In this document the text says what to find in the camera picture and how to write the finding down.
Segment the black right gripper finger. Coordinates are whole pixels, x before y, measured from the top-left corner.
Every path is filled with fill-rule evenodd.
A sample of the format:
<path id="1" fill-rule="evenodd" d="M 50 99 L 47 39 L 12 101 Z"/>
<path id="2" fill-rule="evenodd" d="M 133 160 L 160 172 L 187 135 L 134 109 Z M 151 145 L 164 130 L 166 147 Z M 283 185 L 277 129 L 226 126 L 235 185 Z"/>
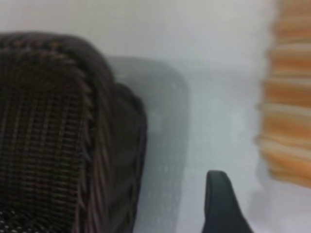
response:
<path id="1" fill-rule="evenodd" d="M 223 171 L 207 172 L 204 233 L 251 233 L 231 180 Z"/>

